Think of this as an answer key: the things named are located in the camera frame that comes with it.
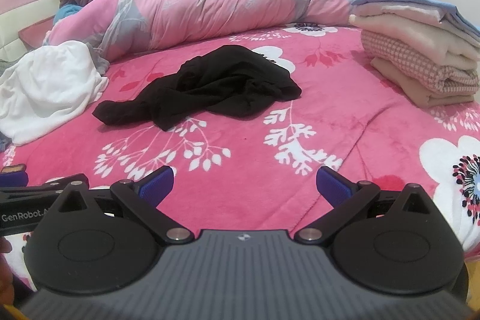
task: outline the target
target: white towel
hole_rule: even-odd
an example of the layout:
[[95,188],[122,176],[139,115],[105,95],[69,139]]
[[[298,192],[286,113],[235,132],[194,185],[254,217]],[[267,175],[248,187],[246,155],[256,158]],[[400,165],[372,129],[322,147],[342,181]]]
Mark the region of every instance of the white towel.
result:
[[29,143],[83,113],[107,84],[85,44],[40,47],[0,76],[0,132]]
[[455,34],[435,26],[413,21],[395,14],[379,16],[350,16],[357,28],[400,40],[438,65],[460,69],[475,69],[480,61],[480,49]]

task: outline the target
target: white cloth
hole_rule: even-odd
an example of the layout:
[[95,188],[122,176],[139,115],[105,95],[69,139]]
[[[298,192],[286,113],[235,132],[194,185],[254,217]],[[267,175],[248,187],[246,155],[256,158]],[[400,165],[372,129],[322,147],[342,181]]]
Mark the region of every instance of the white cloth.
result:
[[357,28],[385,34],[400,40],[438,65],[460,69],[475,69],[480,61],[480,49],[455,34],[435,26],[413,21],[395,14],[379,16],[350,16]]
[[0,132],[29,143],[83,113],[107,84],[85,44],[40,47],[0,76]]
[[443,19],[445,14],[441,9],[434,6],[413,2],[375,2],[365,3],[355,6],[352,14],[356,16],[378,16],[381,14],[396,14],[404,18],[412,19],[431,26],[436,26],[444,31],[449,31],[464,39],[468,43],[480,48],[480,38],[473,33],[470,35],[459,28],[455,27],[451,22]]

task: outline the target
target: pink floral bedsheet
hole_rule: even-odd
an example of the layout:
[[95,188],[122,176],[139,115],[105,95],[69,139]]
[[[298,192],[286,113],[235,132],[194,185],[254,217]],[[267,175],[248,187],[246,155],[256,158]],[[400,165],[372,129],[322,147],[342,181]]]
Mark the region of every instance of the pink floral bedsheet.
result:
[[[131,99],[186,60],[229,43],[288,69],[302,97],[276,103],[248,121],[198,113],[168,132],[151,123],[107,127],[92,116],[95,103],[41,139],[10,147],[0,162],[25,163],[31,185],[83,172],[92,187],[139,180],[171,165],[174,190],[159,209],[196,233],[294,232],[330,210],[315,188],[316,170],[326,164],[352,181],[375,180],[385,190],[422,184],[465,250],[476,247],[478,105],[417,109],[370,67],[358,29],[297,24],[123,60],[109,70],[101,100]],[[460,159],[468,167],[463,177],[454,168]]]

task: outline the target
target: logo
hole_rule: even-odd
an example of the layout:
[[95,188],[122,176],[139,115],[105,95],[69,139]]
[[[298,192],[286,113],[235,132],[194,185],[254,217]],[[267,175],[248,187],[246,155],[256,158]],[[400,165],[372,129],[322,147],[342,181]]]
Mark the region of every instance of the logo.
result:
[[17,220],[29,220],[33,218],[43,217],[48,209],[44,209],[43,211],[37,209],[36,211],[27,211],[27,212],[18,212],[15,214],[2,214],[1,220],[4,223],[9,221],[17,221]]
[[249,234],[241,234],[237,236],[237,239],[246,242],[251,239],[251,236]]

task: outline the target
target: pink comforter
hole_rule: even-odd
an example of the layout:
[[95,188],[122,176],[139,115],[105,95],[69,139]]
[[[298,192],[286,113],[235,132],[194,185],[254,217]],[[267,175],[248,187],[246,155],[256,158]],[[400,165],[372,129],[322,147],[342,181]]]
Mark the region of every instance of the pink comforter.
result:
[[[83,172],[93,187],[171,165],[175,187],[159,209],[195,232],[301,228],[330,209],[315,188],[315,172],[326,164],[385,190],[422,184],[465,250],[476,247],[478,105],[416,108],[369,66],[357,29],[281,27],[121,61],[109,70],[102,99],[132,99],[156,77],[228,43],[290,70],[302,97],[249,121],[202,112],[169,132],[151,123],[106,127],[91,115],[95,103],[51,134],[10,147],[0,161],[25,163],[31,185]],[[453,166],[464,156],[473,162],[471,180],[458,183]]]
[[290,22],[348,25],[352,0],[93,0],[58,22],[50,45],[90,43],[112,61]]

